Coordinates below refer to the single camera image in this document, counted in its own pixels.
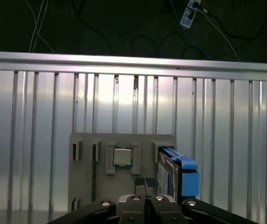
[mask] electrical outlet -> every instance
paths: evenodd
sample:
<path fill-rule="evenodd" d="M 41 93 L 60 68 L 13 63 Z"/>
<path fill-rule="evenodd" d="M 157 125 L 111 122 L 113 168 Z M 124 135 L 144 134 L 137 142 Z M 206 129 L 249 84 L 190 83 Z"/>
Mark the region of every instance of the electrical outlet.
<path fill-rule="evenodd" d="M 195 15 L 196 15 L 196 13 L 197 13 L 197 11 L 196 11 L 197 8 L 194 8 L 194 7 L 192 7 L 192 6 L 193 6 L 193 4 L 194 4 L 195 2 L 197 2 L 198 4 L 200 4 L 201 1 L 202 1 L 202 0 L 189 0 L 188 6 L 189 6 L 190 8 L 192 8 L 192 9 L 195 9 L 195 10 L 194 10 L 193 13 L 192 13 L 192 11 L 191 11 L 188 7 L 186 7 L 185 12 L 184 12 L 184 14 L 183 14 L 183 16 L 182 16 L 182 19 L 181 19 L 181 21 L 180 21 L 180 24 L 183 26 L 183 28 L 185 28 L 185 29 L 189 29 L 189 28 L 191 27 L 192 22 L 193 22 L 193 20 L 194 20 L 194 17 L 195 17 Z"/>

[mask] cable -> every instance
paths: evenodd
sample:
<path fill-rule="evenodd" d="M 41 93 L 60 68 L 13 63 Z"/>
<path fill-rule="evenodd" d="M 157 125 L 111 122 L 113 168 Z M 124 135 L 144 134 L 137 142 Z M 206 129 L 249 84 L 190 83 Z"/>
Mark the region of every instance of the cable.
<path fill-rule="evenodd" d="M 226 36 L 211 22 L 211 20 L 208 18 L 208 16 L 206 15 L 206 13 L 204 13 L 203 11 L 201 10 L 198 10 L 199 13 L 201 13 L 207 20 L 208 22 L 223 36 L 223 38 L 226 40 L 226 42 L 230 45 L 231 49 L 233 50 L 237 60 L 239 62 L 241 62 L 241 60 L 239 59 L 236 51 L 234 50 L 233 46 L 231 45 L 231 43 L 229 42 L 229 40 L 226 38 Z"/>
<path fill-rule="evenodd" d="M 169 34 L 167 34 L 164 38 L 162 38 L 160 44 L 158 45 L 158 52 L 159 52 L 159 55 L 160 55 L 160 49 L 163 45 L 163 43 L 167 40 L 167 38 L 169 38 L 171 35 L 177 35 L 179 36 L 182 40 L 183 40 L 183 43 L 184 43 L 184 46 L 183 46 L 183 50 L 180 54 L 180 56 L 182 57 L 183 53 L 184 53 L 184 50 L 185 50 L 185 44 L 186 44 L 186 41 L 185 41 L 185 38 L 178 32 L 171 32 Z"/>
<path fill-rule="evenodd" d="M 130 44 L 130 50 L 131 50 L 132 54 L 133 54 L 133 47 L 134 47 L 134 44 L 135 44 L 135 42 L 136 42 L 138 39 L 140 39 L 140 38 L 147 39 L 147 40 L 151 43 L 151 45 L 153 46 L 153 48 L 154 48 L 154 50 L 155 50 L 155 56 L 159 56 L 159 49 L 157 48 L 155 42 L 154 42 L 150 37 L 148 37 L 148 36 L 146 36 L 146 35 L 139 35 L 139 36 L 136 36 L 136 37 L 131 41 L 131 44 Z"/>
<path fill-rule="evenodd" d="M 41 3 L 41 5 L 40 5 L 40 10 L 39 10 L 39 13 L 38 13 L 37 24 L 36 24 L 36 26 L 38 25 L 38 22 L 39 22 L 39 19 L 40 19 L 40 13 L 41 13 L 41 11 L 42 11 L 42 6 L 43 6 L 44 1 L 45 1 L 45 0 L 43 0 L 42 3 Z M 32 33 L 31 42 L 30 42 L 29 53 L 31 52 L 31 48 L 32 48 L 33 38 L 34 38 L 35 32 L 36 32 L 36 29 L 34 28 L 33 33 Z"/>
<path fill-rule="evenodd" d="M 263 29 L 265 28 L 265 26 L 266 26 L 266 24 L 267 24 L 267 15 L 266 15 L 266 19 L 264 20 L 264 22 L 263 22 L 261 28 L 259 29 L 259 31 L 257 32 L 257 34 L 256 34 L 254 37 L 251 37 L 251 38 L 249 38 L 249 37 L 243 37 L 243 36 L 237 36 L 237 35 L 232 35 L 232 34 L 230 34 L 230 33 L 226 30 L 226 28 L 225 28 L 225 26 L 223 25 L 223 23 L 220 21 L 220 19 L 219 19 L 216 15 L 214 15 L 214 14 L 211 13 L 210 11 L 208 11 L 207 14 L 208 14 L 209 16 L 213 17 L 213 18 L 219 23 L 219 25 L 222 27 L 223 31 L 224 31 L 229 37 L 236 38 L 236 39 L 241 39 L 241 40 L 245 40 L 245 41 L 252 41 L 252 40 L 257 39 L 257 38 L 261 35 Z"/>
<path fill-rule="evenodd" d="M 39 34 L 39 31 L 38 31 L 38 29 L 37 29 L 37 21 L 36 21 L 36 18 L 35 18 L 35 13 L 34 13 L 32 7 L 30 6 L 28 0 L 26 0 L 26 2 L 27 2 L 27 5 L 29 6 L 29 8 L 30 8 L 30 10 L 31 10 L 31 12 L 32 12 L 32 15 L 33 15 L 33 18 L 34 18 L 34 22 L 35 22 L 35 30 L 37 31 L 37 35 L 38 35 L 38 36 L 40 37 L 40 39 L 41 39 L 41 40 L 48 46 L 48 48 L 51 50 L 51 52 L 52 52 L 52 53 L 55 53 L 55 52 L 53 51 L 53 49 L 50 47 L 50 45 L 49 45 L 49 44 L 42 38 L 42 36 Z"/>
<path fill-rule="evenodd" d="M 239 46 L 239 47 L 237 47 L 237 48 L 235 48 L 234 50 L 236 51 L 236 50 L 239 50 L 239 49 L 241 49 L 241 48 L 243 48 L 243 47 L 245 47 L 246 45 L 248 45 L 248 44 L 250 44 L 250 43 L 252 43 L 253 41 L 255 41 L 255 40 L 257 40 L 257 39 L 259 39 L 259 38 L 261 38 L 262 36 L 264 36 L 264 35 L 266 35 L 267 34 L 267 30 L 265 30 L 263 33 L 261 33 L 256 39 L 254 39 L 254 40 L 251 40 L 251 41 L 248 41 L 248 42 L 246 42 L 246 43 L 244 43 L 244 44 L 242 44 L 241 46 Z M 228 51 L 228 52 L 226 52 L 226 53 L 223 53 L 223 54 L 221 54 L 221 55 L 218 55 L 218 56 L 215 56 L 215 57 L 213 57 L 213 58 L 210 58 L 210 60 L 213 60 L 213 59 L 215 59 L 215 58 L 219 58 L 219 57 L 222 57 L 222 56 L 225 56 L 225 55 L 228 55 L 228 54 L 231 54 L 233 51 Z"/>
<path fill-rule="evenodd" d="M 171 0 L 171 7 L 173 9 L 173 12 L 175 14 L 175 17 L 177 19 L 178 22 L 180 22 L 179 17 L 177 15 L 173 0 Z M 191 38 L 191 36 L 189 36 L 188 32 L 181 26 L 181 28 L 183 29 L 185 35 L 187 36 L 187 38 L 189 39 L 189 41 L 196 46 L 201 52 L 203 52 L 203 54 L 205 55 L 206 58 L 209 58 L 208 55 L 206 54 L 206 52 Z"/>
<path fill-rule="evenodd" d="M 86 0 L 83 0 L 83 2 L 81 3 L 80 5 L 80 10 L 81 8 L 83 8 L 83 5 L 84 3 L 86 2 Z M 106 38 L 100 31 L 98 31 L 97 29 L 95 29 L 94 27 L 90 26 L 89 24 L 87 24 L 80 16 L 79 14 L 77 13 L 77 10 L 75 9 L 75 4 L 74 4 L 74 0 L 71 0 L 71 3 L 72 3 L 72 8 L 73 8 L 73 11 L 74 13 L 76 14 L 77 18 L 82 22 L 83 25 L 85 25 L 86 27 L 88 27 L 89 29 L 93 30 L 95 33 L 99 34 L 103 39 L 104 41 L 107 43 L 111 53 L 113 53 L 113 48 L 108 40 L 108 38 Z"/>
<path fill-rule="evenodd" d="M 45 6 L 44 14 L 43 14 L 43 17 L 42 17 L 42 20 L 41 20 L 41 23 L 40 23 L 40 27 L 39 27 L 39 30 L 38 30 L 39 33 L 40 33 L 40 30 L 41 30 L 41 27 L 42 27 L 43 20 L 44 20 L 44 17 L 45 17 L 45 14 L 46 14 L 47 9 L 48 9 L 48 0 L 46 1 L 46 6 Z M 33 51 L 32 52 L 35 51 L 37 40 L 38 40 L 38 36 L 36 36 L 36 38 L 35 38 L 35 44 L 33 46 Z"/>

